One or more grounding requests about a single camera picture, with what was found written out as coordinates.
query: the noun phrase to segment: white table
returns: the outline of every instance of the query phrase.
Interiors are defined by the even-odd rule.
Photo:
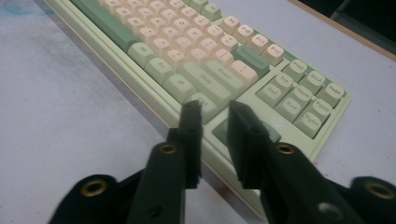
[[[280,0],[216,0],[348,88],[315,165],[396,185],[396,62]],[[40,0],[0,0],[0,223],[46,223],[81,178],[139,171],[167,130]],[[262,223],[206,169],[186,223]]]

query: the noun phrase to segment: black plastic part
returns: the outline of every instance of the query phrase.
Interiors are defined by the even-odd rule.
[[[334,185],[366,223],[396,223],[396,188],[390,183],[363,176],[353,179],[350,189]]]
[[[253,110],[231,101],[229,106],[227,147],[244,189],[260,189],[264,164],[262,151],[272,145],[269,134]]]
[[[126,223],[184,222],[184,158],[178,143],[164,142],[154,147]]]
[[[65,196],[49,223],[114,223],[118,211],[117,193],[118,186],[113,177],[88,176]]]
[[[260,189],[272,223],[363,223],[299,148],[272,143],[251,108],[230,102],[227,142],[245,189]]]
[[[190,101],[181,108],[178,128],[171,128],[167,141],[180,143],[186,156],[186,189],[196,189],[201,177],[201,142],[203,135],[201,106]]]
[[[364,223],[299,148],[277,143],[264,163],[289,210],[292,223]]]

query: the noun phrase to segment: cream keycap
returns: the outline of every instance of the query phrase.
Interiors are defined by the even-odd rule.
[[[219,49],[211,59],[221,63],[224,67],[230,66],[234,61],[233,55],[227,49]]]
[[[222,23],[220,24],[221,29],[224,30],[229,35],[232,35],[240,25],[240,21],[234,16],[228,16],[224,18]]]
[[[126,7],[119,7],[116,9],[115,16],[122,24],[126,24],[128,19],[132,17],[132,12]]]
[[[268,38],[261,34],[256,34],[247,42],[247,46],[261,54],[268,48]]]
[[[254,30],[248,25],[241,25],[233,34],[239,42],[246,45],[248,41],[254,36]]]
[[[238,41],[231,35],[225,35],[219,41],[219,47],[232,52],[238,47]]]
[[[272,66],[276,66],[283,60],[283,50],[276,44],[270,45],[265,51],[262,52],[261,56],[264,57]]]
[[[168,62],[174,69],[178,69],[187,61],[186,56],[178,49],[171,49],[163,55],[163,59]]]
[[[259,79],[256,71],[239,60],[231,63],[228,69],[233,71],[248,86],[253,85]]]

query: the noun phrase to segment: green keycap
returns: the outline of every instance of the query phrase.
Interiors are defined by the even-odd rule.
[[[169,92],[180,104],[196,93],[196,89],[182,75],[171,76],[163,83],[163,88]]]
[[[270,64],[256,51],[248,46],[241,45],[233,51],[235,60],[240,60],[256,71],[259,78],[264,77],[270,71]]]
[[[209,3],[204,7],[201,15],[207,17],[210,21],[216,21],[221,18],[220,7],[214,3]]]
[[[71,0],[103,33],[105,33],[124,52],[139,38],[113,17],[97,0]]]
[[[227,88],[227,90],[233,95],[233,99],[248,89],[248,86],[245,85],[245,83],[240,78],[226,69],[223,65],[221,65],[221,63],[209,61],[204,66],[204,70],[215,80],[224,85],[224,87]]]
[[[310,138],[314,138],[319,131],[322,122],[318,117],[312,113],[302,113],[293,124],[300,129],[303,133],[308,135]]]
[[[225,107],[232,99],[231,93],[196,63],[184,63],[177,72],[213,101],[219,109]]]
[[[162,58],[151,59],[146,64],[145,71],[160,85],[176,73],[173,67]]]
[[[146,64],[157,55],[155,52],[143,42],[132,44],[128,49],[127,54],[131,57],[140,67],[145,67]]]
[[[194,8],[198,13],[200,13],[207,4],[209,4],[207,0],[190,0],[189,2],[189,6]]]
[[[197,92],[195,93],[189,100],[194,101],[198,100],[201,104],[201,116],[202,116],[202,123],[206,124],[208,121],[213,119],[218,113],[219,108],[203,93]]]

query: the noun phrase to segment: keycap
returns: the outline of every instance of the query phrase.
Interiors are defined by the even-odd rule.
[[[240,46],[233,51],[233,57],[247,64],[256,71],[259,78],[263,77],[270,71],[269,63],[264,58],[247,46]]]
[[[175,97],[180,104],[186,102],[187,99],[196,93],[194,86],[180,74],[169,77],[163,83],[163,88]]]
[[[295,82],[300,81],[304,76],[304,72],[308,66],[298,59],[294,59],[288,66],[283,70],[284,73],[291,76]]]
[[[341,97],[344,95],[344,89],[335,83],[330,83],[326,88],[322,88],[317,97],[323,99],[333,108],[340,101]]]
[[[351,101],[344,87],[278,45],[271,34],[250,26],[251,21],[223,16],[215,2],[46,3],[166,125],[177,126],[181,105],[200,101],[204,160],[256,213],[262,212],[259,195],[235,185],[224,145],[226,129],[221,126],[227,121],[228,102],[250,106],[272,141],[291,143],[313,160]]]
[[[196,63],[184,63],[177,72],[191,82],[198,91],[205,94],[219,108],[232,99],[231,93]]]
[[[246,85],[241,79],[225,68],[222,64],[216,61],[207,62],[204,66],[204,70],[215,80],[220,82],[221,85],[227,88],[233,99],[248,89],[248,85]]]
[[[139,42],[139,38],[122,25],[105,8],[96,1],[72,1],[84,14],[97,25],[106,35],[119,46],[122,51],[127,52],[132,44]]]
[[[262,52],[262,57],[267,59],[271,65],[276,66],[283,60],[283,50],[276,44],[270,45],[265,51]]]
[[[210,21],[215,21],[221,18],[220,7],[214,3],[208,3],[203,10],[201,15],[207,17]]]
[[[155,52],[149,48],[145,43],[139,42],[133,44],[129,49],[127,54],[134,59],[137,64],[141,67],[145,67],[146,64],[151,60],[157,57]]]
[[[145,66],[146,72],[160,85],[176,73],[175,69],[162,58],[154,58]]]

